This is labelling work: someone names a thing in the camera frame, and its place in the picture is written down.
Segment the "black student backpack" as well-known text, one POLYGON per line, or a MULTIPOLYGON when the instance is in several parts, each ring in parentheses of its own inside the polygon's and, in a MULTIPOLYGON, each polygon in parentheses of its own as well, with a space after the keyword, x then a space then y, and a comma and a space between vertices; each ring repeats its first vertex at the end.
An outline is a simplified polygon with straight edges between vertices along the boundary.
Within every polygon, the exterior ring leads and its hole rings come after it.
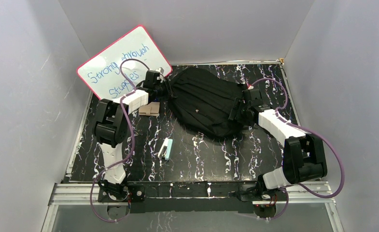
POLYGON ((229 118, 235 101, 244 98, 245 84, 221 79, 196 67, 176 74, 170 83, 174 98, 168 100, 168 107, 187 129, 213 138, 225 138, 251 125, 244 117, 229 118))

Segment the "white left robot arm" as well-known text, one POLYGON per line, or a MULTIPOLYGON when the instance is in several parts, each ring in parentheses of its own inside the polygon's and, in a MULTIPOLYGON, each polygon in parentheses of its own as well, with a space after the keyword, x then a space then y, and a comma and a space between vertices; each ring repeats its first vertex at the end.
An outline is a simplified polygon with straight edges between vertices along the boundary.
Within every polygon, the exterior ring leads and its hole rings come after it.
POLYGON ((169 96, 171 88, 163 75, 163 69, 148 70, 138 88, 118 99, 101 99, 96 112, 93 135, 98 142, 104 160, 104 173, 98 179, 114 184, 110 195, 117 201, 128 197, 129 189, 122 182, 126 172, 121 161, 122 143, 128 135, 134 135, 129 115, 156 99, 169 96))

